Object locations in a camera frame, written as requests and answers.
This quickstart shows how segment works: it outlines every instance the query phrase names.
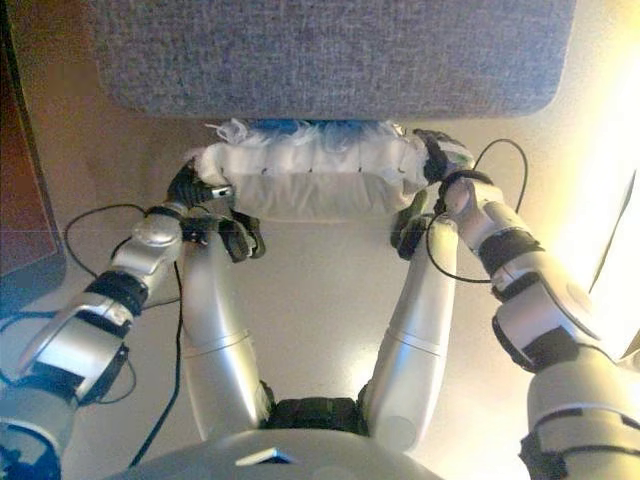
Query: gray upholstered seat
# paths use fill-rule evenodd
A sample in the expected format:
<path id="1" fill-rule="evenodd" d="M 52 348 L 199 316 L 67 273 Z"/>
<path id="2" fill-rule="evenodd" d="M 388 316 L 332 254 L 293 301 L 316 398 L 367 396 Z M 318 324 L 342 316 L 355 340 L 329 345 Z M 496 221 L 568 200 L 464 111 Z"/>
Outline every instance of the gray upholstered seat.
<path id="1" fill-rule="evenodd" d="M 556 91 L 575 0 L 89 1 L 104 87 L 153 115 L 522 115 Z"/>

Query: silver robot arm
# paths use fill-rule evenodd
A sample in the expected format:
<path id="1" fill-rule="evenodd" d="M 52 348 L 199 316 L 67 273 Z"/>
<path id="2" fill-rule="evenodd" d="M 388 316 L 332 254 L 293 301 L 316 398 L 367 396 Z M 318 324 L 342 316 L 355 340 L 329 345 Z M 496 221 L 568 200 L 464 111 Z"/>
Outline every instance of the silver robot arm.
<path id="1" fill-rule="evenodd" d="M 133 318 L 181 253 L 183 216 L 195 203 L 230 194 L 230 187 L 194 184 L 185 166 L 167 201 L 133 228 L 108 269 L 32 339 L 19 360 L 20 379 L 0 399 L 2 471 L 60 474 L 76 409 L 109 390 L 127 359 L 123 339 Z"/>
<path id="2" fill-rule="evenodd" d="M 455 167 L 441 171 L 439 204 L 482 261 L 502 302 L 494 332 L 511 358 L 535 374 L 530 434 L 521 451 L 531 477 L 634 478 L 640 472 L 638 406 L 589 328 L 589 296 L 486 175 Z"/>
<path id="3" fill-rule="evenodd" d="M 427 255 L 426 221 L 420 217 L 407 226 L 419 241 L 362 397 L 371 437 L 402 452 L 416 448 L 426 435 L 442 385 L 453 313 L 455 282 Z M 455 224 L 436 219 L 429 245 L 439 265 L 455 271 Z"/>

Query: beige floor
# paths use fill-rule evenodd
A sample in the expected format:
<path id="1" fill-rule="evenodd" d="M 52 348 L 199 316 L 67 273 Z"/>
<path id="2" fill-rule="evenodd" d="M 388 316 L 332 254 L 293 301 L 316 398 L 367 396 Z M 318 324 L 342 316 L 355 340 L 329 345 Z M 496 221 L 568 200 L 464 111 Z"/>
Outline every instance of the beige floor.
<path id="1" fill-rule="evenodd" d="M 113 202 L 160 201 L 182 153 L 207 144 L 210 131 L 201 121 L 147 118 L 109 103 L 99 88 L 78 2 L 10 3 L 58 224 Z M 548 107 L 518 119 L 421 123 L 450 132 L 475 152 L 493 138 L 519 141 L 531 161 L 522 215 L 584 284 L 639 163 L 639 22 L 633 0 L 579 0 L 566 71 Z M 517 157 L 497 148 L 484 168 L 514 201 L 521 178 Z M 73 237 L 79 254 L 95 268 L 104 266 L 134 219 L 118 212 L 88 220 Z M 262 377 L 278 397 L 355 395 L 367 380 L 407 269 L 387 244 L 389 223 L 267 223 L 268 255 L 237 267 Z M 629 261 L 637 271 L 634 255 Z M 461 250 L 461 258 L 462 271 L 480 274 L 469 254 Z M 63 287 L 34 307 L 58 307 L 88 281 L 70 266 Z M 167 282 L 159 297 L 174 292 Z M 491 333 L 498 304 L 488 289 L 461 284 L 456 293 L 440 401 L 414 456 L 448 479 L 527 478 L 517 452 L 527 432 L 530 377 L 510 362 Z M 629 313 L 637 321 L 637 313 Z M 126 467 L 172 386 L 176 314 L 170 306 L 138 319 L 127 337 L 138 388 L 117 405 L 79 413 L 64 457 L 65 478 L 102 478 Z M 615 322 L 609 319 L 606 330 Z M 3 363 L 10 363 L 34 325 L 16 328 L 13 341 L 3 338 L 3 346 L 13 347 L 6 347 Z M 117 387 L 126 386 L 125 377 Z M 183 392 L 148 458 L 197 441 Z"/>

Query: black cable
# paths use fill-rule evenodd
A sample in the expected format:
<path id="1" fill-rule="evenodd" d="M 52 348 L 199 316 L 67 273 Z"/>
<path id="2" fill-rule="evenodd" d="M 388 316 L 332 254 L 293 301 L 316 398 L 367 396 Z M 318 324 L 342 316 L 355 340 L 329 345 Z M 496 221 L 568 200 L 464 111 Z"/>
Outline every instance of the black cable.
<path id="1" fill-rule="evenodd" d="M 156 303 L 151 303 L 149 305 L 147 305 L 146 307 L 144 307 L 142 309 L 142 311 L 147 311 L 147 310 L 151 310 L 152 308 L 157 308 L 157 307 L 164 307 L 165 305 L 171 305 L 172 303 L 176 303 L 180 301 L 180 297 L 176 297 L 176 298 L 170 298 L 168 300 L 160 300 Z"/>
<path id="2" fill-rule="evenodd" d="M 118 243 L 118 245 L 116 245 L 115 247 L 113 247 L 113 250 L 111 250 L 111 255 L 109 256 L 109 258 L 111 260 L 113 260 L 113 258 L 116 256 L 116 253 L 118 253 L 118 250 L 120 250 L 120 247 L 122 247 L 122 245 L 124 245 L 125 243 L 127 243 L 129 240 L 131 240 L 133 237 L 131 235 L 129 235 L 127 238 L 125 238 L 123 241 L 121 241 L 120 243 Z"/>
<path id="3" fill-rule="evenodd" d="M 127 358 L 127 366 L 129 367 L 129 371 L 131 372 L 131 386 L 129 387 L 129 390 L 127 390 L 125 393 L 123 393 L 119 397 L 108 399 L 108 400 L 96 400 L 94 403 L 98 405 L 113 405 L 114 403 L 121 402 L 122 400 L 124 400 L 125 398 L 127 398 L 129 395 L 133 393 L 133 391 L 138 386 L 138 376 L 136 375 L 135 368 L 133 368 L 133 363 L 131 363 L 131 360 L 129 360 L 128 358 Z"/>
<path id="4" fill-rule="evenodd" d="M 82 261 L 75 254 L 75 252 L 73 251 L 73 248 L 71 248 L 71 244 L 69 243 L 69 231 L 71 230 L 72 226 L 74 226 L 77 222 L 79 222 L 83 218 L 88 217 L 89 215 L 93 215 L 94 213 L 104 212 L 105 210 L 111 210 L 111 209 L 114 209 L 114 208 L 135 208 L 136 210 L 138 210 L 143 215 L 145 213 L 144 208 L 142 208 L 140 205 L 135 205 L 133 203 L 116 203 L 116 204 L 113 204 L 113 205 L 107 205 L 106 207 L 93 208 L 93 209 L 91 209 L 89 211 L 81 213 L 77 217 L 74 217 L 69 223 L 67 223 L 67 226 L 64 227 L 64 231 L 63 231 L 63 234 L 62 234 L 62 240 L 64 241 L 65 247 L 67 247 L 69 255 L 71 256 L 73 261 L 76 262 L 76 264 L 80 268 L 82 268 L 85 272 L 87 272 L 93 278 L 98 278 L 98 274 L 96 272 L 94 272 L 93 270 L 91 270 L 89 267 L 87 267 L 84 263 L 82 263 Z"/>
<path id="5" fill-rule="evenodd" d="M 520 211 L 520 207 L 522 206 L 522 200 L 524 199 L 524 194 L 525 194 L 525 190 L 527 188 L 527 183 L 529 182 L 529 160 L 527 159 L 527 155 L 524 153 L 524 150 L 522 149 L 522 147 L 520 145 L 518 145 L 515 141 L 511 140 L 510 138 L 498 138 L 498 139 L 490 142 L 486 147 L 484 147 L 482 152 L 480 152 L 480 155 L 478 156 L 478 160 L 476 160 L 476 164 L 474 165 L 473 170 L 475 170 L 478 167 L 478 164 L 480 163 L 480 161 L 484 157 L 485 153 L 487 153 L 487 151 L 491 147 L 493 147 L 494 145 L 496 145 L 498 143 L 508 143 L 509 145 L 513 146 L 516 150 L 518 150 L 518 152 L 520 153 L 520 157 L 522 158 L 522 165 L 523 165 L 522 187 L 520 188 L 520 195 L 518 196 L 518 202 L 516 203 L 516 208 L 515 208 L 515 212 L 518 213 Z M 489 279 L 485 280 L 485 279 L 478 279 L 478 278 L 467 278 L 467 277 L 461 277 L 461 276 L 458 276 L 458 275 L 454 275 L 453 273 L 447 272 L 444 268 L 442 268 L 436 262 L 435 258 L 433 257 L 433 253 L 431 252 L 431 245 L 429 244 L 429 232 L 431 231 L 431 226 L 433 225 L 433 223 L 443 213 L 445 213 L 445 212 L 442 212 L 442 213 L 439 213 L 437 215 L 434 215 L 434 217 L 431 219 L 431 221 L 429 222 L 429 224 L 427 225 L 427 228 L 425 230 L 427 255 L 429 256 L 429 260 L 431 260 L 431 263 L 433 263 L 433 266 L 436 267 L 436 269 L 440 273 L 442 273 L 443 275 L 446 275 L 449 278 L 453 278 L 454 280 L 459 280 L 461 282 L 474 283 L 474 284 L 488 284 L 488 283 L 491 283 L 491 280 L 489 280 Z"/>
<path id="6" fill-rule="evenodd" d="M 525 190 L 527 189 L 527 184 L 529 183 L 529 160 L 527 159 L 527 155 L 524 153 L 524 150 L 520 145 L 518 145 L 514 140 L 511 140 L 510 138 L 498 138 L 493 142 L 490 142 L 489 145 L 484 147 L 482 152 L 480 152 L 480 155 L 478 155 L 478 160 L 476 160 L 476 164 L 473 166 L 472 170 L 476 170 L 478 168 L 478 164 L 482 160 L 482 157 L 484 157 L 485 153 L 487 153 L 487 151 L 489 151 L 491 147 L 493 147 L 498 143 L 507 143 L 511 145 L 516 150 L 518 150 L 518 153 L 522 158 L 522 167 L 523 167 L 522 187 L 520 188 L 520 195 L 518 196 L 518 202 L 516 203 L 516 208 L 515 208 L 515 212 L 518 213 L 520 212 L 520 206 L 522 205 L 522 200 L 524 199 L 524 193 L 525 193 Z"/>
<path id="7" fill-rule="evenodd" d="M 6 385 L 9 385 L 11 387 L 15 385 L 14 381 L 5 375 L 4 371 L 1 368 L 0 368 L 0 382 Z"/>
<path id="8" fill-rule="evenodd" d="M 436 219 L 441 216 L 442 213 L 439 213 L 437 215 L 434 215 L 433 218 L 431 219 L 431 221 L 429 222 L 429 224 L 427 225 L 427 229 L 425 230 L 424 234 L 427 238 L 427 255 L 429 256 L 429 260 L 431 260 L 431 263 L 433 263 L 433 266 L 436 267 L 436 269 L 442 273 L 443 275 L 446 275 L 449 278 L 453 278 L 454 280 L 460 280 L 461 282 L 467 282 L 467 283 L 491 283 L 491 280 L 480 280 L 480 279 L 475 279 L 475 278 L 466 278 L 466 277 L 459 277 L 458 275 L 454 275 L 453 273 L 449 273 L 447 272 L 444 268 L 442 268 L 440 265 L 438 265 L 438 263 L 436 262 L 436 259 L 433 258 L 433 253 L 431 252 L 431 246 L 429 245 L 429 232 L 431 231 L 431 225 L 433 225 L 433 222 L 436 221 Z"/>
<path id="9" fill-rule="evenodd" d="M 204 207 L 202 205 L 194 205 L 193 208 L 199 208 L 200 210 L 204 210 L 205 213 L 208 213 L 209 215 L 211 215 L 211 210 L 209 210 L 207 207 Z"/>
<path id="10" fill-rule="evenodd" d="M 5 318 L 9 318 L 10 322 L 12 320 L 24 320 L 25 318 L 53 318 L 56 316 L 58 312 L 56 310 L 43 310 L 43 311 L 30 311 L 30 310 L 25 310 L 25 311 L 18 311 L 18 312 L 7 312 L 4 314 L 4 316 L 2 317 L 2 319 L 4 320 Z M 2 333 L 4 331 L 6 325 L 3 325 L 2 327 L 0 327 L 0 333 Z"/>
<path id="11" fill-rule="evenodd" d="M 5 330 L 7 330 L 11 325 L 14 325 L 18 322 L 21 322 L 22 320 L 25 320 L 27 318 L 41 318 L 41 319 L 51 319 L 53 317 L 56 316 L 55 311 L 48 311 L 48 312 L 17 312 L 14 315 L 11 315 L 11 317 L 9 318 L 9 320 L 6 323 L 3 323 L 2 326 L 0 326 L 0 335 L 2 335 Z"/>
<path id="12" fill-rule="evenodd" d="M 176 281 L 178 282 L 178 292 L 180 294 L 180 313 L 178 316 L 178 329 L 176 331 L 176 364 L 175 364 L 175 372 L 174 372 L 173 393 L 171 394 L 171 398 L 169 398 L 169 402 L 167 403 L 167 406 L 164 408 L 164 411 L 162 412 L 162 414 L 156 421 L 155 425 L 151 429 L 151 432 L 149 432 L 149 435 L 147 435 L 147 438 L 145 439 L 144 443 L 138 450 L 138 453 L 136 453 L 135 457 L 133 457 L 133 460 L 131 460 L 131 463 L 129 464 L 129 468 L 135 467 L 138 463 L 140 463 L 140 460 L 142 460 L 142 457 L 144 457 L 145 453 L 147 453 L 147 450 L 149 450 L 149 447 L 153 443 L 153 440 L 156 438 L 156 435 L 158 435 L 158 432 L 160 431 L 160 429 L 162 428 L 162 425 L 164 424 L 165 420 L 169 416 L 169 413 L 171 413 L 171 409 L 173 408 L 173 405 L 176 403 L 176 399 L 178 398 L 178 394 L 180 393 L 180 366 L 181 366 L 181 358 L 182 358 L 180 334 L 182 333 L 182 323 L 183 323 L 182 281 L 180 280 L 180 272 L 178 271 L 177 262 L 173 263 L 173 269 L 176 273 Z"/>

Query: robot forearm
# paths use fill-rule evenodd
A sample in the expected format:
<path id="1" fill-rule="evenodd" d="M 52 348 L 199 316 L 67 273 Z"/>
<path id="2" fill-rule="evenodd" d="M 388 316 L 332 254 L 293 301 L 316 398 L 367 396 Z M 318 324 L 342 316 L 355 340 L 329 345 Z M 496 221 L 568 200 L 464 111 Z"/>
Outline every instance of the robot forearm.
<path id="1" fill-rule="evenodd" d="M 588 295 L 488 177 L 454 169 L 440 195 L 503 302 L 493 319 L 498 340 L 536 374 L 528 400 L 531 433 L 521 452 L 532 478 L 632 478 L 640 471 L 640 419 L 616 365 L 588 327 Z"/>
<path id="2" fill-rule="evenodd" d="M 214 191 L 194 182 L 192 172 L 187 165 L 178 173 L 167 201 L 133 228 L 108 269 L 24 350 L 21 378 L 0 400 L 2 467 L 8 463 L 16 478 L 59 475 L 75 410 L 108 392 L 120 372 L 133 318 L 180 254 L 184 215 L 196 203 L 231 194 L 229 187 Z"/>

